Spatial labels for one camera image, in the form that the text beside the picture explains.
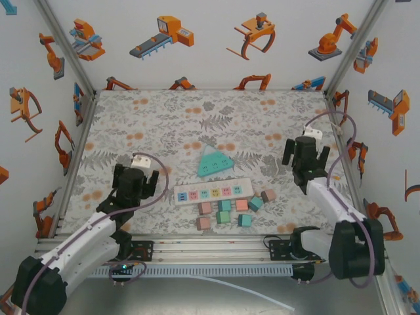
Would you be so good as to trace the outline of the long white power strip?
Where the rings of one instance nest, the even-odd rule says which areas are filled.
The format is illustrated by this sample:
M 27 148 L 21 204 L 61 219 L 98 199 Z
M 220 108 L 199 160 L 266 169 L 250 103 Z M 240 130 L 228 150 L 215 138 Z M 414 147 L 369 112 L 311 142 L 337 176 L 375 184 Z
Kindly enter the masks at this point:
M 254 195 L 252 183 L 249 178 L 233 178 L 177 185 L 173 188 L 173 192 L 174 203 L 177 206 L 221 200 L 235 200 Z

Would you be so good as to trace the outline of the teal triangular power strip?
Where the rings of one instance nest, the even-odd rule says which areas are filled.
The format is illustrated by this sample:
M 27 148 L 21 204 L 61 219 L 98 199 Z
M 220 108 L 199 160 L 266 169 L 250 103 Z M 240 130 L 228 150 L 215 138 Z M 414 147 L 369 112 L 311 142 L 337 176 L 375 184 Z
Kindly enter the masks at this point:
M 198 177 L 207 177 L 232 169 L 234 167 L 234 161 L 223 154 L 216 148 L 207 145 L 204 148 L 201 160 L 199 162 L 197 175 Z

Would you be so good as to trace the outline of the floral patterned table cover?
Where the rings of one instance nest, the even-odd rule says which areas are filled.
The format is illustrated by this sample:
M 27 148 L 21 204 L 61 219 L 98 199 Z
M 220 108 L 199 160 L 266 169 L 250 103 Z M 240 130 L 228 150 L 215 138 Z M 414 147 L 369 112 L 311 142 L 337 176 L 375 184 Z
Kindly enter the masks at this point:
M 252 212 L 252 226 L 238 226 L 238 212 L 218 224 L 210 214 L 210 234 L 288 234 L 299 226 L 332 232 L 327 218 L 282 165 L 288 138 L 309 123 L 323 132 L 331 151 L 331 184 L 346 198 L 350 191 L 338 156 L 334 128 L 321 92 L 296 91 L 104 91 L 96 105 L 75 186 L 61 231 L 72 234 L 110 193 L 116 164 L 129 165 L 145 152 L 160 173 L 156 204 L 144 201 L 125 229 L 133 234 L 197 234 L 196 205 L 177 206 L 173 188 L 196 183 L 204 148 L 210 145 L 234 161 L 215 180 L 249 178 L 254 194 L 273 189 L 274 201 Z

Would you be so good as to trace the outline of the black controller box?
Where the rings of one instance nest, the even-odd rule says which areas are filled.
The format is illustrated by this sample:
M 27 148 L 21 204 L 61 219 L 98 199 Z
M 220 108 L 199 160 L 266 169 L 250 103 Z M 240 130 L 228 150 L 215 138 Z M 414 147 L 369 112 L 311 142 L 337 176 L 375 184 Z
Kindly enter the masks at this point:
M 293 264 L 292 269 L 293 275 L 291 276 L 291 278 L 298 282 L 310 281 L 315 274 L 315 266 L 312 262 Z
M 111 264 L 110 277 L 116 281 L 127 281 L 133 277 L 133 268 L 135 264 Z

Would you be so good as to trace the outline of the aluminium side rail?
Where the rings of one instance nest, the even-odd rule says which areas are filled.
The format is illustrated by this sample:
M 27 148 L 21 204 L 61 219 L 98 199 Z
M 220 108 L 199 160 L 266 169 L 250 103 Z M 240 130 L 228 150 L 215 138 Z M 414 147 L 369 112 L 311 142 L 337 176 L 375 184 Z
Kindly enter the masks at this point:
M 60 202 L 60 206 L 56 210 L 54 219 L 52 221 L 52 226 L 49 232 L 49 238 L 54 238 L 57 235 L 58 225 L 64 220 L 66 211 L 70 202 L 72 195 L 72 190 L 75 186 L 75 180 L 83 157 L 83 152 L 85 150 L 85 144 L 89 134 L 89 129 L 91 127 L 93 117 L 95 115 L 95 109 L 97 104 L 99 92 L 94 91 L 93 96 L 89 99 L 88 108 L 86 111 L 86 116 L 83 122 L 83 128 L 81 129 L 81 136 L 76 146 L 75 156 L 72 159 L 72 164 L 70 165 L 68 178 L 66 181 L 64 193 Z
M 365 158 L 366 154 L 368 152 L 368 147 L 363 142 L 357 142 L 356 141 L 356 133 L 357 133 L 357 127 L 356 122 L 354 119 L 347 114 L 348 110 L 348 96 L 349 96 L 349 90 L 345 90 L 343 93 L 336 92 L 332 98 L 332 104 L 334 107 L 335 112 L 342 112 L 342 118 L 341 122 L 339 123 L 337 127 L 337 134 L 345 137 L 345 135 L 341 134 L 341 127 L 349 121 L 349 125 L 352 125 L 352 135 L 347 139 L 346 146 L 345 146 L 345 156 L 343 160 L 348 159 L 350 166 L 353 169 L 356 169 L 359 174 L 359 179 L 354 179 L 352 181 L 352 188 L 351 194 L 354 198 L 354 206 L 357 210 L 361 210 L 363 213 L 366 212 L 364 209 L 364 206 L 362 205 L 362 197 L 360 189 L 362 187 L 362 179 L 364 174 L 364 166 L 365 166 Z

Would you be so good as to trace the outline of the aluminium front rail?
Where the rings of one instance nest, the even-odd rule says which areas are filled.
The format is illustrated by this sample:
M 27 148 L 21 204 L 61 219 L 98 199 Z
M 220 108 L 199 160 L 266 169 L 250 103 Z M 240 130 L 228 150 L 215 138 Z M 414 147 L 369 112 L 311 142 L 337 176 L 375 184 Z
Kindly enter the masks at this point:
M 268 264 L 269 250 L 262 236 L 146 236 L 134 241 L 153 241 L 152 264 Z

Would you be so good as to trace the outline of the aluminium frame post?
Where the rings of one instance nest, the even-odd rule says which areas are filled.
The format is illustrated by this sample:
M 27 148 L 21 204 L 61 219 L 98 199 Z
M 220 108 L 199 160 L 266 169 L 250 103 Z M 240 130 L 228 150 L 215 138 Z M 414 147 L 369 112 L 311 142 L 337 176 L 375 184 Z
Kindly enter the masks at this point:
M 360 27 L 358 28 L 352 43 L 350 44 L 348 50 L 344 54 L 342 61 L 339 64 L 336 72 L 334 73 L 329 85 L 326 89 L 325 97 L 330 99 L 335 94 L 338 89 L 341 81 L 344 76 L 352 66 L 353 61 L 356 59 L 358 52 L 362 48 L 362 45 L 365 43 L 367 36 L 374 27 L 375 23 L 381 16 L 385 7 L 388 5 L 390 0 L 374 0 L 369 10 L 367 11 Z
M 42 16 L 43 20 L 45 21 L 46 25 L 48 26 L 52 36 L 54 37 L 55 41 L 58 43 L 62 52 L 64 53 L 64 57 L 70 64 L 72 70 L 75 73 L 76 78 L 79 80 L 81 87 L 84 88 L 84 91 L 91 97 L 94 98 L 96 96 L 96 89 L 94 88 L 87 72 L 83 69 L 79 58 L 77 57 L 76 53 L 72 49 L 72 45 L 68 40 L 63 27 L 60 24 L 60 21 L 56 17 L 55 13 L 53 12 L 49 2 L 47 0 L 32 0 L 37 7 L 40 15 Z

